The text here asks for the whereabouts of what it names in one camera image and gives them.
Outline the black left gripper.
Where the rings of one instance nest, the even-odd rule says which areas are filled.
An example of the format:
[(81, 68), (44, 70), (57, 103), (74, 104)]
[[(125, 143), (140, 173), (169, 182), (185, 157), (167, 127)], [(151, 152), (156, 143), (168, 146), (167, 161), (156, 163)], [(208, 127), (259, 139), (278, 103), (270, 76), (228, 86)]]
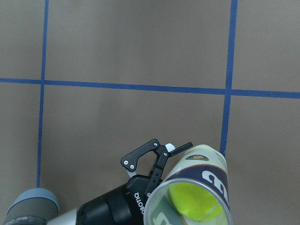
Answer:
[(142, 225), (146, 196), (159, 186), (161, 176), (169, 158), (193, 147), (188, 142), (180, 147), (168, 143), (161, 145), (152, 139), (121, 159), (128, 171), (135, 171), (140, 157), (148, 152), (157, 156), (149, 177), (136, 175), (129, 181), (88, 203), (83, 204), (76, 215), (77, 225)]

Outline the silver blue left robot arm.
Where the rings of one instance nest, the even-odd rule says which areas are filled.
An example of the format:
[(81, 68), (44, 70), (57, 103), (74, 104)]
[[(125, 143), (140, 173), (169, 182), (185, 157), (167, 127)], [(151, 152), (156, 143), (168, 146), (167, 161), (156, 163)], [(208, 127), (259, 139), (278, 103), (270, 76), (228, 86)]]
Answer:
[[(167, 160), (192, 147), (188, 142), (180, 147), (161, 145), (152, 139), (124, 156), (120, 163), (129, 180), (114, 190), (82, 206), (59, 214), (57, 197), (44, 188), (23, 192), (7, 210), (6, 225), (142, 225), (146, 202), (161, 184)], [(136, 174), (137, 162), (148, 152), (156, 159), (147, 176)]]

